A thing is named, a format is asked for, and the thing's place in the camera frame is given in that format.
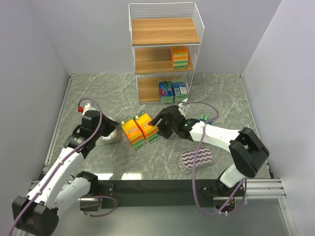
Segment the orange sponge pack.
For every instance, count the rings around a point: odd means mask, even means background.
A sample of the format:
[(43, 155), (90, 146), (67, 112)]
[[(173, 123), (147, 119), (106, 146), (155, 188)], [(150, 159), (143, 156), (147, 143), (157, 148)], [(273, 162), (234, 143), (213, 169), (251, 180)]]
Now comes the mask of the orange sponge pack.
[(148, 141), (150, 144), (160, 139), (158, 128), (156, 126), (150, 125), (152, 119), (145, 111), (141, 111), (140, 113), (136, 114), (133, 119), (144, 135), (146, 141)]
[(146, 145), (144, 135), (132, 117), (121, 120), (120, 125), (134, 150)]
[(170, 54), (174, 69), (185, 69), (188, 67), (189, 51), (186, 45), (171, 46)]

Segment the silver mesh scrubber pack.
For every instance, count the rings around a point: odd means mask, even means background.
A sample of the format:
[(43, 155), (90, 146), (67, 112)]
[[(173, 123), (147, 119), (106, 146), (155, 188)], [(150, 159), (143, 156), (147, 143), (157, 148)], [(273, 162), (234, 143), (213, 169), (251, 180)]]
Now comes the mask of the silver mesh scrubber pack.
[(122, 132), (120, 129), (120, 125), (118, 124), (115, 130), (110, 133), (108, 136), (101, 136), (100, 140), (107, 145), (119, 143), (122, 140)]

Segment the blue green sponge pack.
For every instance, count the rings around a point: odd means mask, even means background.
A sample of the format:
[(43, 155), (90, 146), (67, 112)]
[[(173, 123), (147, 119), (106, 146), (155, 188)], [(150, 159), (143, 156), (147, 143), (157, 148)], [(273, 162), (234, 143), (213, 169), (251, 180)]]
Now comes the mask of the blue green sponge pack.
[(172, 81), (173, 100), (174, 102), (182, 102), (188, 97), (188, 90), (183, 79)]
[(171, 104), (174, 101), (171, 81), (161, 81), (158, 83), (159, 101), (162, 104)]

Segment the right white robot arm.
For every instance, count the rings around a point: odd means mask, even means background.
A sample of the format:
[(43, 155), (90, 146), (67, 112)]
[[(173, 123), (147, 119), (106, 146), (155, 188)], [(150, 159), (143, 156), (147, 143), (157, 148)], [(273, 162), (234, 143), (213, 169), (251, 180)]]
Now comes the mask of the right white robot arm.
[(218, 190), (231, 189), (246, 177), (254, 178), (270, 155), (252, 129), (225, 129), (195, 118), (187, 119), (175, 105), (162, 109), (149, 125), (156, 125), (158, 134), (167, 139), (175, 133), (182, 139), (201, 141), (228, 151), (233, 164), (216, 180)]

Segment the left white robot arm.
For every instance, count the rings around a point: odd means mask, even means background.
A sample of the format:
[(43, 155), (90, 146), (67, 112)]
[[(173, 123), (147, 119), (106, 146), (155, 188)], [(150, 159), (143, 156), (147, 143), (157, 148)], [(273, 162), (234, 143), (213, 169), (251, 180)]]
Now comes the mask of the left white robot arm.
[(34, 236), (50, 236), (61, 216), (78, 199), (89, 196), (101, 202), (104, 196), (101, 195), (96, 175), (81, 172), (71, 184), (66, 184), (66, 181), (95, 148), (97, 140), (109, 136), (117, 126), (118, 122), (100, 111), (84, 112), (81, 124), (67, 138), (47, 174), (25, 197), (18, 196), (13, 201), (12, 229), (20, 229)]

